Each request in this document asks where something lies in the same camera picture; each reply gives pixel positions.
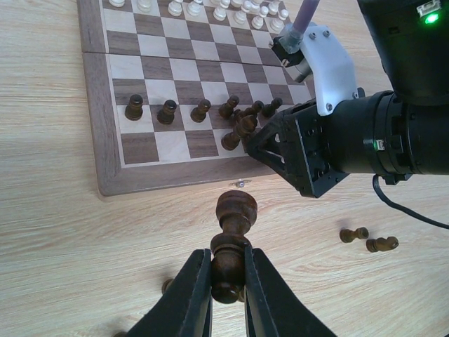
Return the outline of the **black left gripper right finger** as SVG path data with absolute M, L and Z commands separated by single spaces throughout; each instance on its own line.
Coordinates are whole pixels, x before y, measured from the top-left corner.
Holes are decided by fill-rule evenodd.
M 334 336 L 292 292 L 262 249 L 245 249 L 247 336 Z

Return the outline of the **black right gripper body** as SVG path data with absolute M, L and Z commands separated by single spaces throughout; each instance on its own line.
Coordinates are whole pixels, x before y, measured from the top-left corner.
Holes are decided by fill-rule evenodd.
M 321 197 L 348 176 L 330 164 L 323 122 L 314 101 L 276 113 L 250 137 L 246 151 L 303 197 Z

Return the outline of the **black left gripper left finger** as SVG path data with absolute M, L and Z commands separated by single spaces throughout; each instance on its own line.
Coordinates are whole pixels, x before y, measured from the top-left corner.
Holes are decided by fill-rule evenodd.
M 126 335 L 210 336 L 210 272 L 210 250 L 193 251 L 159 301 Z

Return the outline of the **dark pawn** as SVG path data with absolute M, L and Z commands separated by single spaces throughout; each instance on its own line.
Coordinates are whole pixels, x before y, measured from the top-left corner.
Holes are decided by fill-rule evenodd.
M 143 115 L 143 97 L 140 94 L 133 94 L 125 109 L 125 116 L 131 121 L 137 121 Z
M 275 115 L 276 111 L 282 106 L 283 100 L 281 98 L 274 98 L 269 104 L 264 105 L 260 113 L 266 119 Z
M 260 100 L 257 100 L 257 101 L 255 101 L 253 104 L 252 104 L 252 106 L 251 106 L 251 108 L 250 108 L 250 114 L 251 115 L 255 115 L 255 116 L 257 116 L 257 114 L 259 113 L 259 112 L 261 112 L 261 110 L 264 108 L 264 103 L 262 102 L 262 101 L 260 101 Z
M 239 104 L 239 97 L 237 95 L 231 95 L 227 101 L 218 109 L 219 115 L 223 119 L 229 119 L 234 113 L 234 108 Z
M 253 115 L 257 116 L 258 110 L 253 107 L 248 107 L 244 110 L 237 109 L 234 111 L 234 121 L 239 123 L 242 118 Z

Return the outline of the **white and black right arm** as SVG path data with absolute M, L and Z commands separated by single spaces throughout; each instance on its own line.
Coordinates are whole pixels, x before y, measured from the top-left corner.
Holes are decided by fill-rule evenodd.
M 448 173 L 448 2 L 360 1 L 391 90 L 344 100 L 322 117 L 316 102 L 274 115 L 247 153 L 305 197 L 350 173 L 390 185 Z

